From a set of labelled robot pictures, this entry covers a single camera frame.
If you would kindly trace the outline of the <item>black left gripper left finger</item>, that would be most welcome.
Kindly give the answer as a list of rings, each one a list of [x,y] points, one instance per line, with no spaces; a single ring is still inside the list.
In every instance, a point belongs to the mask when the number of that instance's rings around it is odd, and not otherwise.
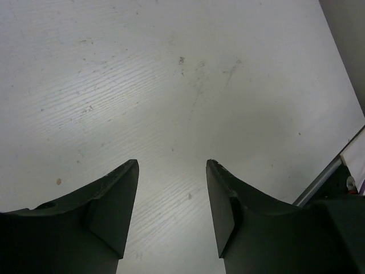
[[[1,213],[2,273],[115,273],[139,178],[131,159],[34,209]]]

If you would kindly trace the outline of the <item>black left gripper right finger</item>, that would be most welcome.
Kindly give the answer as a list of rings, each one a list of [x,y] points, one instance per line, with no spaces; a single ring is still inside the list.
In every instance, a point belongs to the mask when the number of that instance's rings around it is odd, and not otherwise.
[[[299,207],[206,163],[218,255],[227,273],[363,273],[364,196]]]

